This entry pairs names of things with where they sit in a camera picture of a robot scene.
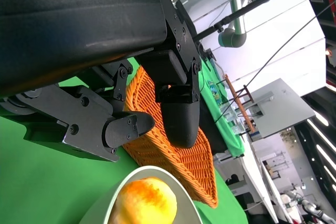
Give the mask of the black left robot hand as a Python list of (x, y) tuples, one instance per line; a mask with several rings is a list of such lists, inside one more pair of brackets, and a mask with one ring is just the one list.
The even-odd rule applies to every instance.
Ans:
[(124, 110), (129, 58), (154, 82), (169, 142), (192, 147), (201, 62), (171, 0), (1, 0), (1, 116), (25, 140), (116, 162), (155, 125)]

